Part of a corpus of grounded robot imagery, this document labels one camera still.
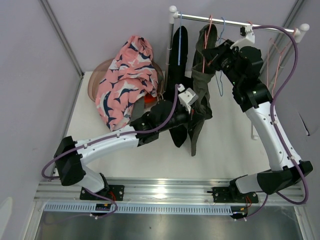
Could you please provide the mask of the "olive green shorts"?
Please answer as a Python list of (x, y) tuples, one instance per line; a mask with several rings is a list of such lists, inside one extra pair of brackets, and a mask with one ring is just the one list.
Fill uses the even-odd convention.
[[(211, 79), (216, 74), (215, 70), (210, 69), (206, 66), (205, 71), (202, 73), (203, 66), (203, 44), (204, 44), (204, 34), (207, 30), (209, 24), (205, 25), (199, 31), (199, 37), (195, 45), (195, 53), (193, 57), (192, 69), (191, 69), (191, 79), (193, 80), (193, 91), (198, 95), (198, 99), (194, 103), (194, 108), (196, 112), (200, 115), (200, 122), (194, 127), (191, 127), (188, 130), (191, 144), (191, 156), (195, 156), (197, 152), (197, 141), (200, 135), (200, 132), (203, 128), (204, 122), (213, 117), (212, 110), (210, 106), (210, 93), (208, 84)], [(216, 46), (217, 42), (217, 28), (214, 24), (211, 26), (210, 34), (208, 37), (206, 49), (212, 49)]]

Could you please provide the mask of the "orange shorts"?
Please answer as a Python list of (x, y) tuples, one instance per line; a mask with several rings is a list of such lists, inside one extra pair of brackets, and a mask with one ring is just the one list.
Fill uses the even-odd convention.
[(144, 102), (145, 102), (146, 104), (154, 103), (156, 100), (157, 100), (157, 98), (156, 98), (156, 97), (153, 97), (153, 96), (152, 96), (151, 94), (149, 94), (149, 93), (144, 96)]

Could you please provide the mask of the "grey shorts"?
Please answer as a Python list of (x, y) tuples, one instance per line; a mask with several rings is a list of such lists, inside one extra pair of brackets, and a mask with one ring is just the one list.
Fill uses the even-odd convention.
[(129, 123), (140, 118), (144, 114), (144, 111), (145, 111), (145, 99), (144, 97), (141, 97), (133, 104), (133, 109), (132, 109)]

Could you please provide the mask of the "pink shark print shorts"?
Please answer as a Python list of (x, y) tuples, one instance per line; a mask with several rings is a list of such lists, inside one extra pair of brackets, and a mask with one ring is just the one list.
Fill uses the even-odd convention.
[(112, 60), (95, 98), (97, 111), (110, 131), (130, 121), (136, 101), (147, 94), (157, 97), (159, 80), (152, 60), (152, 46), (137, 35), (132, 35)]

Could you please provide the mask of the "pink hanger of orange shorts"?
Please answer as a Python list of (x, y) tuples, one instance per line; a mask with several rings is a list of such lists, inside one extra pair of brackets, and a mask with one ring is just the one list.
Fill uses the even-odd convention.
[(273, 38), (268, 41), (268, 49), (266, 53), (266, 66), (265, 66), (265, 83), (271, 94), (274, 97), (276, 93), (277, 80), (283, 66), (283, 58), (288, 53), (292, 46), (292, 41), (288, 38), (287, 43), (284, 40), (278, 42)]

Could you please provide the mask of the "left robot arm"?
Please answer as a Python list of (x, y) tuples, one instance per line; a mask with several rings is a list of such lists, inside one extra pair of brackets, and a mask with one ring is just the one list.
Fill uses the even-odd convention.
[(180, 143), (184, 136), (182, 129), (193, 129), (200, 119), (194, 107), (185, 109), (179, 102), (161, 100), (141, 117), (114, 132), (79, 141), (67, 136), (54, 155), (60, 183), (64, 187), (81, 186), (82, 200), (103, 200), (112, 194), (110, 185), (102, 173), (88, 168), (89, 163), (115, 151), (149, 144), (167, 130), (172, 139)]

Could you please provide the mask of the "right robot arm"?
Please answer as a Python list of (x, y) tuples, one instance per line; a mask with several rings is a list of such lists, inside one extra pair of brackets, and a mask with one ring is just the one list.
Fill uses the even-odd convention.
[(233, 98), (256, 129), (270, 167), (230, 182), (228, 196), (239, 202), (250, 192), (272, 195), (299, 182), (305, 184), (313, 166), (294, 150), (277, 117), (275, 100), (259, 79), (263, 65), (261, 51), (253, 46), (232, 45), (231, 40), (226, 40), (217, 47), (202, 50), (202, 54), (209, 68), (222, 71), (231, 82)]

